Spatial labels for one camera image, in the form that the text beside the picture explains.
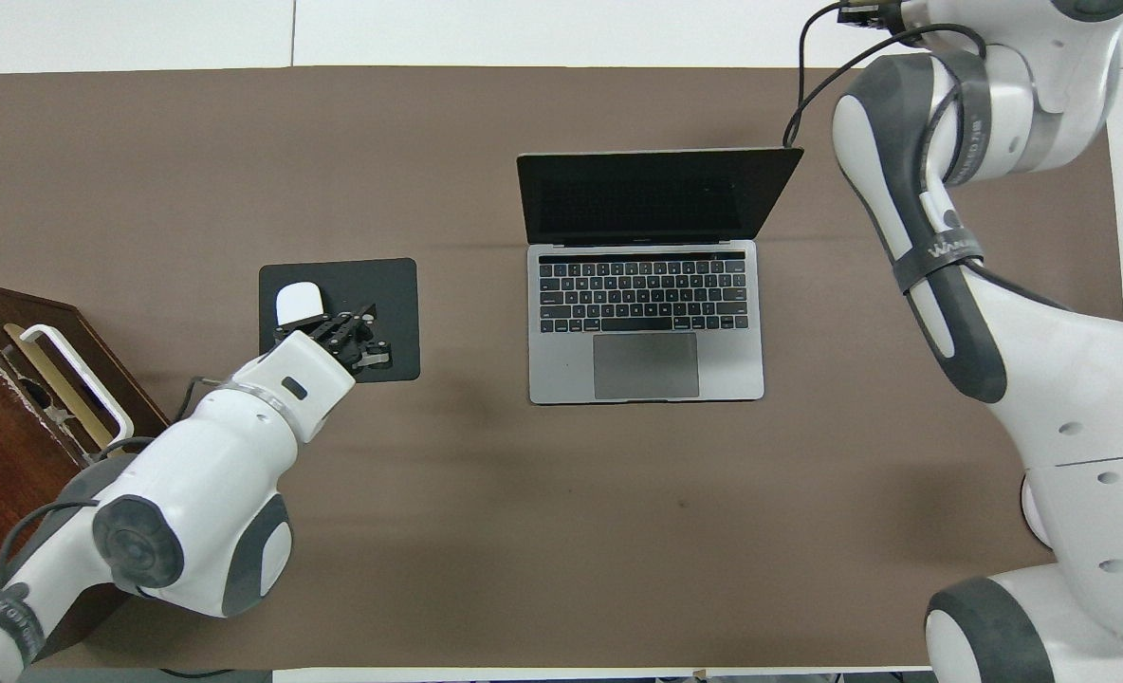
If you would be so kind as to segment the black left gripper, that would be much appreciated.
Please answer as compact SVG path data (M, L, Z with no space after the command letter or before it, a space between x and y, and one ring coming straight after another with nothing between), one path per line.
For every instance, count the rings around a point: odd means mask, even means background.
M354 375L367 368L391 368L392 346L389 342L377 342L372 324L376 322L377 308L364 306L357 312L322 315L318 320L302 320L296 324L281 324L272 333L275 344L281 344L294 333L304 334L311 342L336 359Z

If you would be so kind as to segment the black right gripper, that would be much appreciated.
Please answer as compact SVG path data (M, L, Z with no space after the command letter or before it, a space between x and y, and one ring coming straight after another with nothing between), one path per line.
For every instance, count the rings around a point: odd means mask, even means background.
M839 0L838 22L851 26L901 25L900 4L904 0Z

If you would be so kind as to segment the grey laptop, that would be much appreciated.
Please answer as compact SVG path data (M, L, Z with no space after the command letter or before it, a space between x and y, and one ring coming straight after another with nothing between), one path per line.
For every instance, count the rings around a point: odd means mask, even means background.
M765 392L756 237L798 147L523 153L536 406Z

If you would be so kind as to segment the white computer mouse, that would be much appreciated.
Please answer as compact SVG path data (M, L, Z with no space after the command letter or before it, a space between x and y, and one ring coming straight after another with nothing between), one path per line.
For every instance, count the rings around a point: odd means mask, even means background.
M322 290L313 282L296 282L280 288L275 295L275 324L285 327L325 315Z

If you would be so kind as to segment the black mouse pad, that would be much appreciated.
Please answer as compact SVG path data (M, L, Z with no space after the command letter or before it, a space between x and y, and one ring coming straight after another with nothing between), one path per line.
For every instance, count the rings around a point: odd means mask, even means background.
M327 315L343 311L357 315L363 306L376 307L374 337L377 342L389 342L391 367L362 368L358 383L392 383L421 375L414 259L327 261L259 268L258 353L266 353L275 345L279 291L298 282L319 286Z

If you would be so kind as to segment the brown table mat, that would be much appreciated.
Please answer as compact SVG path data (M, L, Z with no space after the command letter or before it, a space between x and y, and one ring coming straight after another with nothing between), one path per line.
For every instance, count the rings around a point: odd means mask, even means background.
M763 399L531 406L517 155L770 146L789 69L0 75L0 286L76 306L161 410L257 354L262 267L411 258L421 306L421 376L280 479L266 600L129 600L46 666L926 665L931 594L1052 557L839 172L843 86L758 237Z

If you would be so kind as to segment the white desk lamp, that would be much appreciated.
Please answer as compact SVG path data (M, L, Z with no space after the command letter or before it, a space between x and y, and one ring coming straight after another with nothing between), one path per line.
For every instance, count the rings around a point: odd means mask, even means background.
M1025 472L1022 475L1020 507L1022 512L1022 522L1025 523L1028 531L1031 532L1031 536L1033 536L1047 552L1053 552L1050 532L1047 531L1043 516L1041 514L1041 509L1038 503L1038 497L1033 486L1033 480L1031 480L1029 472Z

